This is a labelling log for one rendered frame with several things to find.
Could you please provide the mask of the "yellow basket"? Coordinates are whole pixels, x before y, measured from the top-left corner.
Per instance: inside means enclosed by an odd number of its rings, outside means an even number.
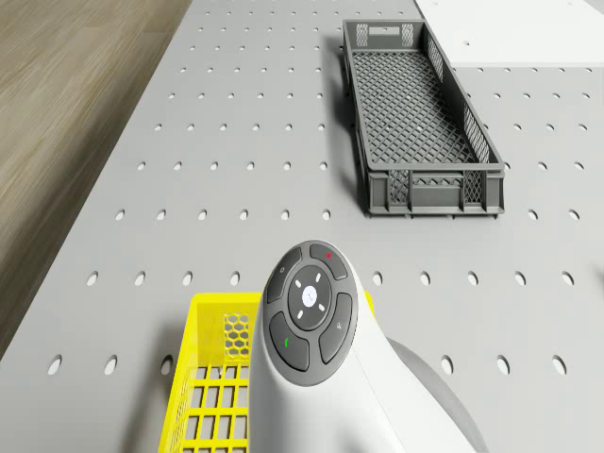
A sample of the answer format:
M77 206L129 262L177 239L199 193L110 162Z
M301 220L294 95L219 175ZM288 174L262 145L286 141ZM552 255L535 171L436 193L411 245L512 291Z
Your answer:
M249 356L259 293L196 294L159 453L249 453Z

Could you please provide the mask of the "dark grey basket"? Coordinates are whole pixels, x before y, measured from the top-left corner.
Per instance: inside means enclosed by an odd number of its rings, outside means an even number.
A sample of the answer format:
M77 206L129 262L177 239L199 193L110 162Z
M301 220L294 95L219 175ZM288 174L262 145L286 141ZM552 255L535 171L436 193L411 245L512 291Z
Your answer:
M505 165L424 20L345 20L368 209L499 215Z

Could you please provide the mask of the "white board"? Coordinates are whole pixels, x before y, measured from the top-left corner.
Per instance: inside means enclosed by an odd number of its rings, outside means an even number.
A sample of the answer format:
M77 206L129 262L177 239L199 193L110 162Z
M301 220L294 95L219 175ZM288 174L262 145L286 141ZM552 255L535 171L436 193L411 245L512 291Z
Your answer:
M604 0L415 0L455 67L604 68Z

